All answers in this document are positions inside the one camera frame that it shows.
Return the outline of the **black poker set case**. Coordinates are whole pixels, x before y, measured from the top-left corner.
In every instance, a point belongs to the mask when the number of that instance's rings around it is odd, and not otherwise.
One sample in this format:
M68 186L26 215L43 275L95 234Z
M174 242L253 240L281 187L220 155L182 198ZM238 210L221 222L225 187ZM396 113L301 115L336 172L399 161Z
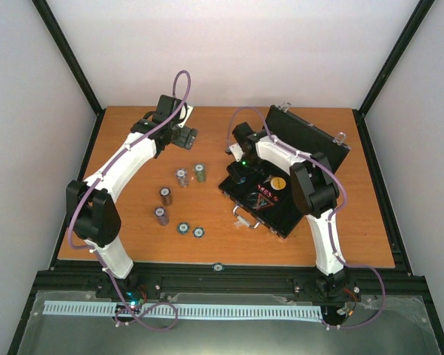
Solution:
M350 146L287 109L272 105L254 130L230 124L226 153L234 160L219 189L255 223L286 238L305 216L320 217L337 206L332 177Z

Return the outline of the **white dealer button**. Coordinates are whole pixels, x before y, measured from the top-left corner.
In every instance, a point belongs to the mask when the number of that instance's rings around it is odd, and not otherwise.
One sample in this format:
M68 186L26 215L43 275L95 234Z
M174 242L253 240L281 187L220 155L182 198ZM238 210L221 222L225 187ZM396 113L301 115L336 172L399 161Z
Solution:
M270 185L274 190L280 191L286 188L286 181L282 177L273 177L270 180Z

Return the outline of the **triangular all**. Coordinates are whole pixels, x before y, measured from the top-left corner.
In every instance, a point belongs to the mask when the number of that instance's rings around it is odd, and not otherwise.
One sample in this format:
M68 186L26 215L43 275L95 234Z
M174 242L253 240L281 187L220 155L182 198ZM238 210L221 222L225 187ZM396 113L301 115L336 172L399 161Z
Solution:
M271 201L266 196L258 193L250 195L248 201L251 208L255 211L260 211L275 206L275 202Z

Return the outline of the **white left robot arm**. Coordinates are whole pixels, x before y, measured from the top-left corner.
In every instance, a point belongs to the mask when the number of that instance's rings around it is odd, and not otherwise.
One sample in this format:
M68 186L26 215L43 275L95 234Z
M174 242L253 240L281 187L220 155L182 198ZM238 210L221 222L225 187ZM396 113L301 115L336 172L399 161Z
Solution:
M85 180L67 185L68 243L96 254L104 272L114 276L112 286L122 297L138 292L139 279L130 273L133 261L119 237L117 199L138 170L166 146L192 148L198 134L186 125L192 111L193 106L185 101L162 95L156 109L132 125L125 141L101 168Z

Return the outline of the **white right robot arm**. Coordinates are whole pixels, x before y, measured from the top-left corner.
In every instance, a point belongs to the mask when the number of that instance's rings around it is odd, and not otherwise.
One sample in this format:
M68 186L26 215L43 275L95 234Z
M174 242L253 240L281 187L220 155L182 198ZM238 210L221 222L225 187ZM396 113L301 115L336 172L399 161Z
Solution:
M292 200L307 218L316 252L317 269L334 276L345 266L336 226L337 199L345 193L332 171L329 159L321 152L314 154L296 149L268 129L252 130L248 123L238 124L232 131L236 143L228 145L235 161L227 172L238 186L262 172L267 162L290 178Z

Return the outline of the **green 20 chip stack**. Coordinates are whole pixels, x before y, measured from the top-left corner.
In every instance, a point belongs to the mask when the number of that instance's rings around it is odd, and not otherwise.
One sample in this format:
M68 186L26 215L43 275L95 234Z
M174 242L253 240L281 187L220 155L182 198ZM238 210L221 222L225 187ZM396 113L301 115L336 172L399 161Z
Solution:
M206 169L202 163L195 164L194 172L197 182L203 183L206 181Z

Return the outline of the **blue 10 chip stack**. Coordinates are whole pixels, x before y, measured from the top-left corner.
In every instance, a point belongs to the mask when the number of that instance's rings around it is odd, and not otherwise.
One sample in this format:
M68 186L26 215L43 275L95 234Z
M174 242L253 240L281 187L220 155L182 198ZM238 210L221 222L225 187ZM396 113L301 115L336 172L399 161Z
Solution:
M177 178L179 186L186 187L189 185L187 170L177 169L175 172L175 176Z

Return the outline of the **flat blue chip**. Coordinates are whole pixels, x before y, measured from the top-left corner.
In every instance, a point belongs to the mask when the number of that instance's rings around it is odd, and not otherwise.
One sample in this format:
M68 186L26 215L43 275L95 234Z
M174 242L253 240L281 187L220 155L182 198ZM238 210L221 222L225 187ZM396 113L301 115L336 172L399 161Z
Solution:
M202 238L205 234L205 231L202 227L196 227L193 230L193 236L196 238Z
M177 226L177 231L179 234L186 234L190 230L190 226L188 223L179 223Z

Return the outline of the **brown chip stack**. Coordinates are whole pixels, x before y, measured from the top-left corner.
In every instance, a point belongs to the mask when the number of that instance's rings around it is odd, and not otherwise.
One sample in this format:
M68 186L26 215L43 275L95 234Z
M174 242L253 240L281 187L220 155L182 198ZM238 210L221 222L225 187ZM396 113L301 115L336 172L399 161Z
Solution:
M172 199L172 192L171 189L168 187L163 187L159 191L161 201L164 206L171 206L173 199Z

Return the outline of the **black aluminium frame rail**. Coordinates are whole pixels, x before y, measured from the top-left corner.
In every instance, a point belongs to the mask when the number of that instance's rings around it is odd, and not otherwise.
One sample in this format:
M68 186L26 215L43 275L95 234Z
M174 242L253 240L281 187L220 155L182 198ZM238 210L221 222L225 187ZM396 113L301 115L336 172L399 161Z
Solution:
M151 300L180 293L196 294L271 294L298 302L317 305L347 301L348 292L359 288L357 299L368 296L421 296L431 301L424 277L409 276L404 271L380 270L376 278L369 270L348 272L345 285L334 291L322 291L323 281L313 268L257 268L227 266L215 271L211 266L143 264L134 267L118 285L125 298L142 291ZM37 273L31 291L94 291L100 298L118 298L109 276L95 263L62 263L50 271Z

